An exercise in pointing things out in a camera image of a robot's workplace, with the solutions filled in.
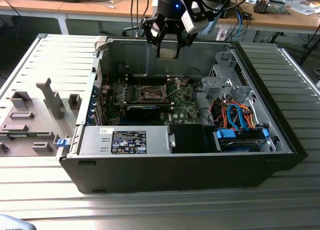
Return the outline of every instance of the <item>metal slats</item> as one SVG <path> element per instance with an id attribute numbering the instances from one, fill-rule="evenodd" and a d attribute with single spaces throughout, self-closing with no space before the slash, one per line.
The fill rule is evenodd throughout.
<path id="1" fill-rule="evenodd" d="M 319 92 L 308 83 L 311 81 L 303 71 L 293 61 L 286 58 L 285 51 L 278 49 L 275 45 L 261 44 L 252 46 L 250 44 L 241 44 L 241 46 L 248 53 L 253 65 L 257 67 L 257 72 L 260 74 L 261 79 L 303 147 L 307 150 L 312 150 L 312 154 L 307 158 L 307 161 L 315 161 L 311 159 L 311 156 L 319 156 L 317 160 L 320 160 Z M 265 61 L 264 54 L 266 53 L 268 53 L 267 59 L 272 59 L 271 64 Z M 282 59 L 276 64 L 275 60 L 277 61 L 279 56 Z M 259 60 L 263 60 L 263 64 L 256 63 Z"/>
<path id="2" fill-rule="evenodd" d="M 48 35 L 46 39 L 51 37 L 60 38 L 62 42 L 72 42 L 70 38 L 82 38 Z M 261 46 L 272 52 L 263 55 L 264 59 L 268 59 L 267 57 L 284 59 L 273 45 L 243 44 L 244 48 L 249 47 L 254 50 L 249 57 L 254 55 L 255 59 L 259 59 L 257 55 L 261 57 L 259 52 Z M 61 52 L 53 51 L 52 48 L 55 47 L 47 47 L 47 52 L 39 51 L 45 49 L 40 46 L 33 56 L 47 57 L 53 53 L 56 57 L 59 54 L 71 53 L 71 57 L 81 58 L 82 56 L 77 56 L 78 52 L 87 54 L 90 58 L 92 54 L 83 48 L 73 50 L 69 47 Z M 21 70 L 23 74 L 16 79 L 23 81 L 24 77 L 30 79 L 37 74 L 44 76 L 45 70 L 23 69 Z M 83 74 L 85 78 L 89 72 L 89 70 L 61 69 L 50 71 L 50 75 L 79 77 Z M 299 74 L 297 76 L 267 74 L 261 75 L 261 78 L 269 82 L 304 81 Z M 319 102 L 316 94 L 279 94 L 273 97 L 284 108 Z M 6 104 L 7 100 L 2 99 L 0 102 Z M 298 131 L 297 134 L 307 137 L 308 133 L 304 133 L 302 129 L 310 131 L 316 128 L 319 119 L 292 118 L 288 119 L 288 122 Z M 2 192 L 0 214 L 21 217 L 33 223 L 39 230 L 319 229 L 320 139 L 304 138 L 300 141 L 308 151 L 309 157 L 291 171 L 277 172 L 257 188 L 205 191 L 85 195 L 77 190 L 55 157 L 0 158 L 0 176 L 3 176 L 0 177 Z"/>

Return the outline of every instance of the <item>gray metal panel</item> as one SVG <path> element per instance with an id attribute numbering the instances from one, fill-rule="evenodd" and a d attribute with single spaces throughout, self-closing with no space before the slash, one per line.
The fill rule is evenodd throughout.
<path id="1" fill-rule="evenodd" d="M 248 55 L 249 59 L 255 62 L 257 55 L 254 55 L 251 59 L 253 47 L 250 44 L 241 44 L 241 46 L 246 53 L 250 53 Z M 274 97 L 283 115 L 288 120 L 289 125 L 293 128 L 297 138 L 301 141 L 303 147 L 305 149 L 312 149 L 312 153 L 316 152 L 316 156 L 318 156 L 318 151 L 320 152 L 320 93 L 308 76 L 296 65 L 285 50 L 278 49 L 276 45 L 271 44 L 254 45 L 256 54 L 261 55 L 261 57 L 263 57 L 266 49 L 268 51 L 273 50 L 273 55 L 282 55 L 279 64 L 275 64 L 275 60 L 277 59 L 273 59 L 271 64 L 253 65 L 264 69 L 274 69 L 275 66 L 280 68 L 283 60 L 287 61 L 287 64 L 282 67 L 281 70 L 257 69 L 257 71 L 259 74 L 275 74 L 275 76 L 261 75 L 261 78 Z M 294 82 L 285 81 L 284 78 L 286 77 Z M 307 160 L 313 157 L 312 161 L 315 161 L 314 156 L 315 155 L 312 154 Z"/>
<path id="2" fill-rule="evenodd" d="M 70 94 L 79 94 L 81 98 L 84 97 L 95 58 L 93 56 L 94 42 L 94 37 L 79 36 L 57 37 L 47 35 L 45 38 L 36 39 L 9 77 L 8 84 L 6 83 L 0 90 L 0 126 L 25 124 L 28 127 L 28 132 L 53 132 L 54 135 L 59 137 L 65 137 L 67 134 L 71 136 L 75 130 L 78 110 L 70 109 L 68 98 Z M 48 45 L 50 47 L 44 50 L 43 47 Z M 88 50 L 86 50 L 86 53 L 78 52 L 80 49 L 87 49 L 88 45 L 92 47 L 89 50 L 91 52 L 88 52 Z M 43 92 L 36 86 L 36 83 L 45 82 L 47 78 L 51 80 L 51 89 L 58 92 L 62 99 L 63 118 L 58 121 L 53 117 L 51 110 L 48 110 L 44 102 Z M 26 101 L 25 105 L 28 107 L 28 111 L 34 114 L 34 118 L 17 120 L 8 117 L 10 112 L 16 110 L 10 100 L 16 90 L 27 92 L 31 98 L 31 101 Z M 35 152 L 32 146 L 34 142 L 38 141 L 38 138 L 29 137 L 28 139 L 17 138 L 6 142 L 9 151 L 6 154 L 1 151 L 0 156 L 56 154 L 57 148 L 54 146 L 52 139 L 46 140 L 51 144 L 52 152 Z"/>

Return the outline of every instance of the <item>green circuit board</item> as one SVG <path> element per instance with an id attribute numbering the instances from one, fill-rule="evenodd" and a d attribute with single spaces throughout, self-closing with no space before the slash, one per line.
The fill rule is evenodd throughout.
<path id="1" fill-rule="evenodd" d="M 131 104 L 139 102 L 141 95 L 140 89 L 143 87 L 149 91 L 151 91 L 150 89 L 157 91 L 161 85 L 130 85 L 128 87 L 124 80 L 115 80 L 114 83 L 111 84 L 111 94 L 109 95 L 109 101 L 106 106 L 108 125 L 167 125 L 200 123 L 200 119 L 196 113 L 197 110 L 193 102 L 193 85 L 186 82 L 184 83 L 185 84 L 183 85 L 179 85 L 179 91 L 165 99 L 167 101 L 166 105 L 159 105 L 155 103 L 158 99 L 153 99 L 152 96 L 149 96 L 148 99 L 150 103 L 148 103 L 148 105 L 152 106 L 154 104 L 163 108 L 163 111 L 160 113 L 159 120 L 149 122 L 130 122 L 126 117 L 128 101 L 130 101 Z M 173 81 L 171 84 L 166 86 L 165 93 L 166 95 L 169 95 L 176 90 L 177 82 Z"/>

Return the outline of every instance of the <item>blue clip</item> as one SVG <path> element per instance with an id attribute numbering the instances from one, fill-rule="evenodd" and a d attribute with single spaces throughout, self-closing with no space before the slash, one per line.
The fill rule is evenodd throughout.
<path id="1" fill-rule="evenodd" d="M 233 130 L 231 129 L 219 129 L 216 132 L 217 138 L 235 138 L 236 134 Z"/>
<path id="2" fill-rule="evenodd" d="M 69 142 L 70 142 L 70 138 L 61 138 L 56 143 L 56 146 L 57 147 L 69 147 L 70 146 Z"/>
<path id="3" fill-rule="evenodd" d="M 263 129 L 262 132 L 263 132 L 265 138 L 268 138 L 270 136 L 270 134 L 269 134 L 267 129 Z"/>

